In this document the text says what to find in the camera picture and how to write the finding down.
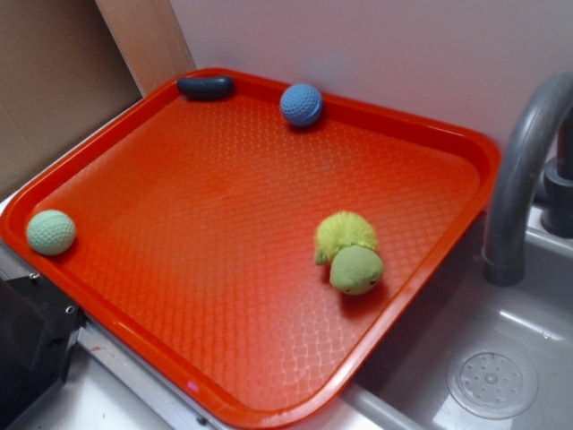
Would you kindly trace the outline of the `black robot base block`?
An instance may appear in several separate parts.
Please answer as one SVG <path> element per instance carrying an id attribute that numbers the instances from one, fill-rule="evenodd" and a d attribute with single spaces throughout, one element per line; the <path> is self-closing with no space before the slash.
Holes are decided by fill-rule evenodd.
<path id="1" fill-rule="evenodd" d="M 1 427 L 13 429 L 66 382 L 84 314 L 39 273 L 1 281 Z"/>

